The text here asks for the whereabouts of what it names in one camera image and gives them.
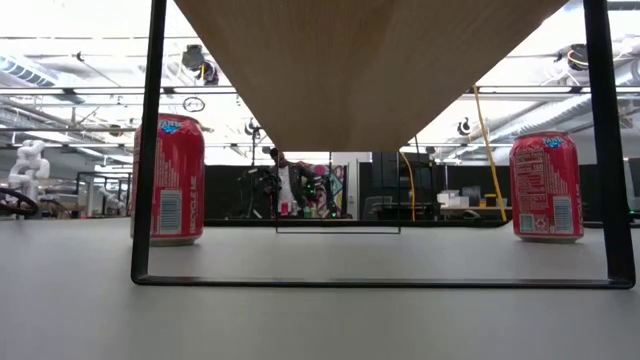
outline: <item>red soda can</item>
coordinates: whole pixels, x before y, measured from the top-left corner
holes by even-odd
[[[192,244],[204,225],[204,137],[197,120],[188,116],[158,116],[151,244]],[[140,160],[140,128],[133,150],[131,236]]]
[[[529,241],[574,242],[584,234],[576,146],[563,132],[516,138],[509,156],[513,230]]]

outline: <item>person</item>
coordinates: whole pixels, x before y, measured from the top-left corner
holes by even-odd
[[[274,211],[282,216],[301,216],[303,208],[308,202],[303,195],[302,178],[314,181],[315,174],[301,163],[287,161],[284,154],[277,148],[271,149],[269,155],[275,162],[275,166],[271,167],[269,171],[278,179],[280,185],[278,199],[273,201]],[[267,188],[265,191],[267,194],[271,194],[273,189]]]

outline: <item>ceiling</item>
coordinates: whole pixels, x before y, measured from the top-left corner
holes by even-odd
[[[623,67],[640,54],[640,6],[634,1],[610,2],[611,34],[614,44],[616,66]],[[23,0],[12,3],[3,12],[0,22],[0,57],[32,67],[55,77],[55,87],[142,87],[144,86],[147,36],[149,29],[150,1],[111,0],[104,2],[86,0]],[[187,45],[202,44],[182,13],[169,1],[164,46],[164,69],[162,85],[202,86],[196,74],[181,64],[182,52]],[[586,71],[569,69],[566,53],[572,44],[585,42],[584,18],[580,1],[570,1],[555,15],[544,21],[538,30],[514,49],[507,58],[498,63],[478,81],[480,86],[572,86],[588,85]],[[205,49],[207,59],[215,63]],[[234,89],[220,69],[221,86],[230,92]],[[33,86],[0,71],[0,88]],[[183,102],[197,96],[206,104],[195,117],[212,132],[205,134],[207,162],[216,164],[249,164],[251,162],[251,136],[245,133],[251,121],[251,111],[235,94],[175,94],[163,96],[161,112],[190,114]],[[635,112],[636,104],[630,96],[627,127],[631,134],[640,125]],[[117,89],[104,90],[103,95],[80,95],[82,104],[60,100],[54,96],[11,96],[10,100],[34,108],[37,111],[61,119],[70,126],[137,127],[142,115],[142,92],[138,95],[118,94]],[[564,98],[550,98],[545,94],[529,94],[520,98],[499,100],[482,96],[480,107],[491,131],[498,131],[514,117],[541,105],[562,102]],[[460,136],[457,128],[461,121],[469,119],[472,133],[477,135],[479,122],[473,96],[464,96],[452,103],[429,126],[416,136],[418,143],[466,143],[475,141]],[[34,117],[34,126],[60,126],[64,123],[41,121]],[[581,129],[588,131],[591,117],[588,115],[567,119],[553,129]],[[114,137],[108,133],[94,134],[84,138],[87,142],[126,143],[133,142],[132,133]],[[256,150],[258,163],[270,162],[261,146],[271,145],[266,134],[261,134]],[[20,134],[20,137],[33,135]],[[65,138],[66,141],[85,141],[82,138]],[[15,138],[0,137],[0,143],[16,141]],[[500,139],[502,143],[512,137]],[[452,148],[439,148],[444,158],[451,156]],[[482,156],[482,149],[460,154],[459,158]],[[95,161],[103,161],[102,154],[111,159],[130,162],[130,148],[100,149],[94,154],[84,154]],[[291,158],[326,162],[326,153],[291,154]]]

